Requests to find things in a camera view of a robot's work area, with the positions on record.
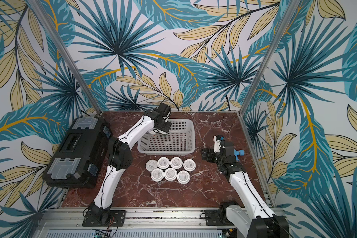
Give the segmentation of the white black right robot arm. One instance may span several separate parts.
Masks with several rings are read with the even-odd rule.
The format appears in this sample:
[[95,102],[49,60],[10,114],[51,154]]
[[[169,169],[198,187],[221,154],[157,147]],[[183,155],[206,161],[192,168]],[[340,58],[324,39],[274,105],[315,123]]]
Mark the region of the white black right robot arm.
[[234,225],[239,238],[288,238],[287,219],[276,215],[261,198],[239,162],[238,157],[243,155],[245,152],[234,149],[232,142],[218,139],[213,149],[201,150],[202,160],[217,165],[218,171],[226,177],[245,207],[242,209],[235,201],[221,203],[219,221]]

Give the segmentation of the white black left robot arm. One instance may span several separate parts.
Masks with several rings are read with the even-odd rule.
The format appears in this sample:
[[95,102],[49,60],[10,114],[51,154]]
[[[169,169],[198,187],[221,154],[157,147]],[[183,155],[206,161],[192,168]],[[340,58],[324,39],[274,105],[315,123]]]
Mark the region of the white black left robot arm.
[[147,132],[152,135],[167,134],[171,128],[171,122],[168,121],[171,112],[171,107],[164,103],[146,110],[129,130],[109,140],[107,171],[98,194],[88,206],[86,218],[93,218],[101,225],[112,220],[110,209],[113,196],[121,176],[133,162],[132,148]]

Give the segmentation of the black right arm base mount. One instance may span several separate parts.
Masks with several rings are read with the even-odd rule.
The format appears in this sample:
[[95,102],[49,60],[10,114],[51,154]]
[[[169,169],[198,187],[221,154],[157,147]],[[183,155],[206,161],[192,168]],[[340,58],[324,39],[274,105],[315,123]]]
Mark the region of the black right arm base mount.
[[233,226],[220,209],[204,210],[199,217],[205,220],[207,226]]

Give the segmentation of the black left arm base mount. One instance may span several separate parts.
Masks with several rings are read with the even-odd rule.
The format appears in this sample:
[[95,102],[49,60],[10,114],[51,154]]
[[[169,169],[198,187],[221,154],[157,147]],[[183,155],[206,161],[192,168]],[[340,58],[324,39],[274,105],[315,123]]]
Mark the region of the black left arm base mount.
[[109,210],[104,212],[93,212],[88,210],[83,220],[83,227],[122,227],[125,222],[125,210]]

